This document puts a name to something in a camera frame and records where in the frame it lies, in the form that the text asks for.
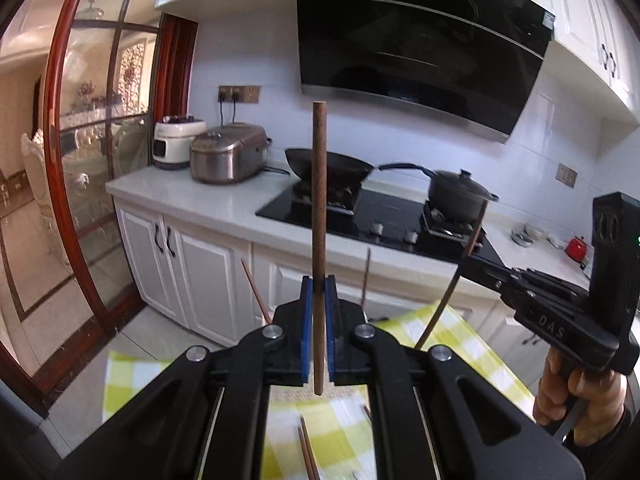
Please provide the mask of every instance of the glass door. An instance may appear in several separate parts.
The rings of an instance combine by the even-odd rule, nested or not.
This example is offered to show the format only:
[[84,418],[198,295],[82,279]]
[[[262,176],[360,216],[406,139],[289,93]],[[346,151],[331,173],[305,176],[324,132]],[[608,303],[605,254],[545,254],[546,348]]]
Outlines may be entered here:
[[108,331],[140,302],[105,185],[149,164],[162,30],[154,3],[66,0],[47,67],[45,151],[56,220],[82,291]]

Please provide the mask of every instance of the chopstick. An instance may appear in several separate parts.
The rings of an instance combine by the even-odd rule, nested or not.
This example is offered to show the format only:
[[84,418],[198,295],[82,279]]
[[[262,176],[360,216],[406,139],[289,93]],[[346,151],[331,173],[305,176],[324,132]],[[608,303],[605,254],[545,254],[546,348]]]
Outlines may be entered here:
[[480,216],[478,216],[478,219],[476,220],[476,225],[474,225],[473,233],[469,238],[469,242],[466,245],[465,250],[462,253],[462,259],[460,260],[460,263],[456,267],[456,272],[453,274],[453,278],[451,279],[451,282],[449,283],[449,286],[447,287],[447,290],[445,291],[444,296],[440,300],[440,304],[438,305],[436,311],[433,313],[433,316],[429,320],[429,323],[427,324],[427,327],[424,329],[424,332],[422,332],[420,339],[418,339],[418,342],[415,344],[414,346],[415,349],[419,350],[425,344],[425,342],[431,335],[431,332],[433,332],[433,329],[436,326],[438,320],[440,319],[440,316],[442,316],[442,313],[444,312],[444,308],[447,306],[447,303],[449,303],[449,300],[453,295],[453,291],[456,288],[458,281],[460,280],[460,265],[462,264],[462,260],[464,260],[466,257],[471,255],[471,253],[474,250],[474,246],[478,241],[478,236],[480,235],[480,229],[482,228],[482,220],[484,219],[484,213],[486,212],[486,208],[488,205],[489,205],[488,200],[485,200],[484,202],[482,202],[482,208],[480,209]]
[[305,457],[306,474],[310,480],[320,480],[316,457],[314,457],[314,450],[311,447],[309,434],[306,431],[305,418],[302,415],[300,415],[298,436],[300,437],[300,445],[302,446],[302,455]]
[[314,393],[324,390],[324,278],[326,275],[326,103],[314,102],[311,167]]
[[314,470],[311,467],[311,460],[309,458],[309,450],[306,448],[305,435],[302,433],[302,427],[298,427],[298,436],[300,438],[300,447],[302,448],[302,456],[305,459],[306,476],[309,480],[316,480],[314,477]]
[[246,278],[249,280],[249,285],[251,285],[251,290],[254,292],[255,301],[257,301],[258,306],[260,306],[260,310],[262,311],[264,320],[267,322],[267,325],[270,325],[272,323],[271,315],[269,314],[269,309],[267,308],[266,304],[262,300],[262,296],[258,291],[258,287],[255,285],[254,277],[251,275],[251,272],[249,272],[249,268],[246,266],[246,262],[244,260],[240,260],[240,263],[242,263],[242,268],[244,269]]
[[364,301],[367,295],[367,282],[369,281],[369,265],[371,263],[371,248],[367,247],[367,264],[364,268],[364,281],[362,282],[362,299],[360,300],[360,307],[364,312]]

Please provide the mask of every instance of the electrical outlet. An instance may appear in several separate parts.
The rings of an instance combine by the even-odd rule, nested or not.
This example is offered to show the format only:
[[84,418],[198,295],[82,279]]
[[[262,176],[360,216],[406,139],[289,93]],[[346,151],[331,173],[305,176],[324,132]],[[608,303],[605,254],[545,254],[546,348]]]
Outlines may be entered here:
[[218,87],[218,95],[222,95],[222,102],[232,103],[233,95],[238,94],[237,103],[258,104],[260,102],[261,86],[221,86]]
[[569,187],[575,187],[575,181],[578,178],[578,173],[572,170],[564,164],[558,164],[558,172],[556,173],[556,180],[559,180],[563,184]]

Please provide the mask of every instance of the range hood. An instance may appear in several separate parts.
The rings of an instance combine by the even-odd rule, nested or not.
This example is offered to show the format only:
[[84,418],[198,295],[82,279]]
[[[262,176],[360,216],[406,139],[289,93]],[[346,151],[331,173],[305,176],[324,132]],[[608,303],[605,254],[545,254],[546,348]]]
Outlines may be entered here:
[[297,0],[303,92],[442,110],[500,142],[552,39],[530,0]]

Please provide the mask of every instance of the countertop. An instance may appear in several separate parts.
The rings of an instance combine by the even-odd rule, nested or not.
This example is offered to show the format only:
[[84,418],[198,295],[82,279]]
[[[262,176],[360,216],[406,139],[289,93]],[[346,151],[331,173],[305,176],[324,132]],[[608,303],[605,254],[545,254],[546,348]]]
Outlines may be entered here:
[[[291,185],[295,177],[262,173],[240,184],[209,186],[191,179],[189,170],[163,171],[155,167],[135,171],[106,185],[114,197],[144,206],[174,218],[210,228],[297,256],[311,258],[311,230],[255,215],[262,206]],[[371,179],[364,187],[423,202],[413,190],[392,189]],[[588,288],[588,279],[578,264],[551,243],[541,240],[521,248],[510,239],[513,221],[488,214],[484,229],[505,265],[534,268]],[[368,245],[356,240],[327,235],[327,262],[348,269],[363,270]],[[370,272],[429,288],[445,288],[456,266],[447,262],[392,249],[372,249]],[[460,280],[456,291],[478,298],[498,298],[480,285]]]

